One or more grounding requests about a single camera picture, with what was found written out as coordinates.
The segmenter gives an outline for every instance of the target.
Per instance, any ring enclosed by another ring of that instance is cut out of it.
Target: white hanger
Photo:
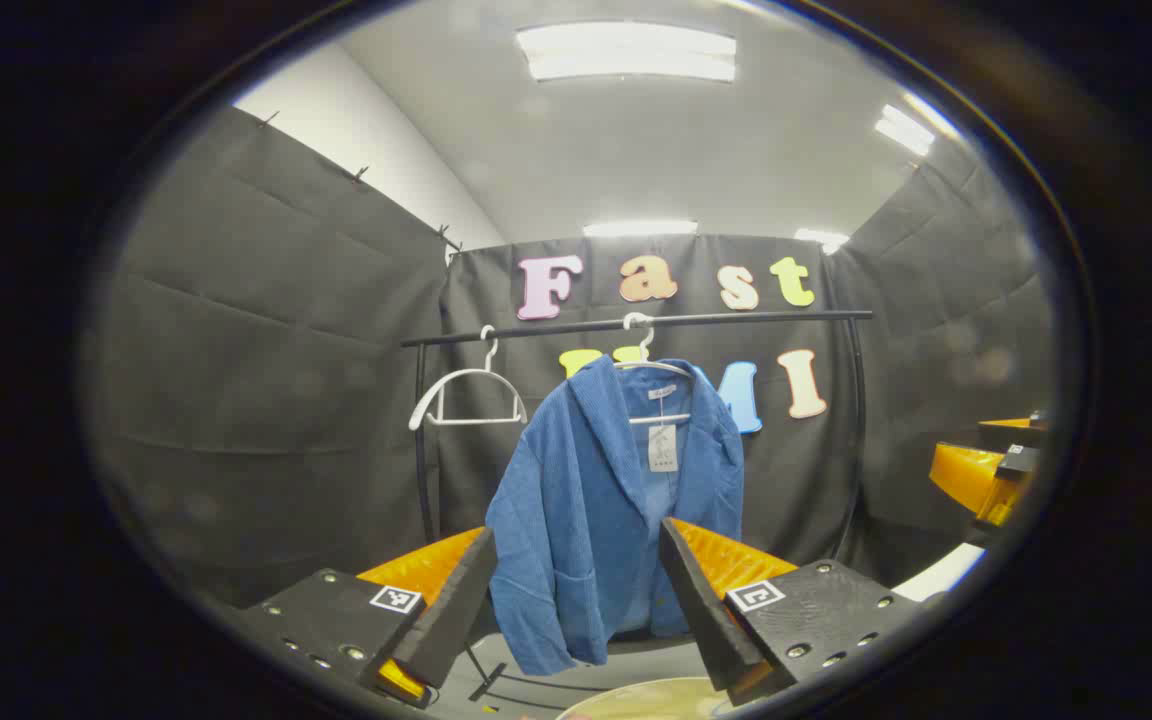
[[[486,340],[488,338],[488,331],[494,331],[492,325],[483,325],[483,332],[479,333],[479,338]],[[479,370],[477,367],[467,367],[463,370],[456,370],[454,373],[445,374],[439,378],[438,382],[425,391],[425,395],[420,396],[420,402],[417,402],[416,409],[412,410],[411,419],[407,420],[407,429],[416,430],[420,426],[420,417],[429,418],[430,423],[435,425],[488,425],[493,423],[526,423],[526,408],[522,404],[522,396],[518,395],[517,389],[513,388],[513,384],[507,381],[502,376],[492,372],[492,356],[495,355],[497,348],[500,346],[499,338],[492,338],[492,350],[488,350],[488,357],[486,357],[486,363],[484,369]],[[488,378],[495,378],[498,381],[503,382],[503,386],[509,388],[513,393],[513,417],[511,418],[464,418],[464,419],[445,419],[444,418],[444,388],[447,387],[447,382],[454,381],[454,379],[462,376],[486,376]],[[426,414],[430,402],[434,401],[434,395],[438,396],[438,415]]]
[[[655,328],[652,327],[652,316],[644,313],[629,313],[626,316],[626,324],[623,327],[630,329],[632,323],[644,324],[647,328],[647,338],[643,338],[643,342],[639,342],[639,357],[641,359],[630,361],[630,363],[616,363],[613,367],[620,367],[622,370],[632,370],[635,367],[654,367],[657,370],[668,370],[668,372],[682,376],[687,379],[692,379],[691,373],[687,372],[682,367],[675,365],[667,365],[664,363],[652,363],[649,359],[649,343],[652,342],[652,338],[655,336]],[[660,406],[664,407],[664,400],[660,401]],[[691,414],[681,415],[657,415],[654,418],[630,418],[631,425],[644,425],[649,423],[681,423],[682,420],[690,420]]]

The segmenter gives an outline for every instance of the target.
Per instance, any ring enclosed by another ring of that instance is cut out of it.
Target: ceiling light
[[[692,234],[692,220],[621,220],[615,223],[585,225],[585,237],[635,237],[645,234]]]
[[[813,232],[813,229],[809,228],[798,228],[794,232],[794,240],[819,242],[820,245],[824,245],[824,253],[833,255],[838,250],[838,247],[851,240],[851,236],[846,236],[846,234],[840,232]]]
[[[531,77],[654,74],[732,82],[736,40],[684,26],[634,22],[563,23],[522,29]]]
[[[900,109],[892,108],[890,105],[882,106],[882,118],[878,119],[874,129],[900,142],[916,156],[926,156],[932,149],[932,141],[937,139],[932,131],[914,122],[912,118],[901,113]]]
[[[909,103],[910,108],[917,109],[918,114],[926,118],[927,122],[932,123],[938,131],[941,131],[942,136],[958,137],[958,131],[950,124],[950,120],[947,120],[945,119],[945,115],[937,113],[937,108],[932,108],[931,105],[927,105],[922,97],[905,92],[904,98],[905,103]]]

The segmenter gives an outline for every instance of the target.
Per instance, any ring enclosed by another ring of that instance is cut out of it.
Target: pink letter
[[[573,278],[568,270],[581,273],[585,268],[584,263],[575,255],[518,260],[518,266],[522,268],[522,306],[518,306],[521,320],[558,318],[558,303],[550,300],[550,293],[554,293],[558,300],[567,300],[573,290]]]
[[[814,387],[812,358],[810,350],[794,350],[776,357],[776,363],[790,376],[790,418],[801,419],[824,414],[826,406],[820,400],[820,393]]]

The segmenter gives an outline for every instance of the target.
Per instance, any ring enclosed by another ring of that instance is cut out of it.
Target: black curtain
[[[867,386],[863,530],[851,560],[900,583],[963,541],[972,514],[929,479],[938,441],[1056,400],[1038,228],[975,156],[938,142],[829,258],[861,325]]]
[[[115,503],[183,579],[247,606],[424,544],[415,366],[444,242],[374,188],[220,111],[147,191],[88,343]]]
[[[571,295],[561,313],[548,320],[518,320],[524,274],[518,260],[576,255],[584,272],[573,278]],[[627,302],[620,295],[621,264],[637,255],[667,260],[679,283],[668,300]],[[814,302],[803,310],[831,309],[823,288],[823,252],[813,242],[765,237],[676,236],[620,240],[558,240],[462,252],[453,259],[444,287],[444,332],[530,327],[645,314],[736,313],[719,297],[718,270],[742,265],[755,278],[758,310],[796,310],[780,290],[771,266],[790,256],[808,268],[805,287]],[[533,411],[566,374],[562,351],[594,348],[611,355],[637,344],[645,331],[612,331],[507,338],[500,341],[493,370],[515,384]],[[788,416],[790,388],[776,356],[790,350],[814,353],[814,379],[828,409],[814,418]],[[483,366],[488,342],[444,346],[440,369]],[[755,397],[763,430],[746,434],[744,538],[794,562],[828,552],[838,537],[849,497],[850,441],[855,429],[852,381],[844,328],[838,323],[758,323],[657,328],[653,359],[681,357],[704,370],[718,387],[723,369],[735,361],[758,366]],[[435,381],[435,374],[425,378]],[[490,381],[468,381],[447,393],[449,416],[500,416],[509,411],[508,391]],[[442,429],[438,488],[444,536],[483,524],[488,501],[518,441],[520,425]]]

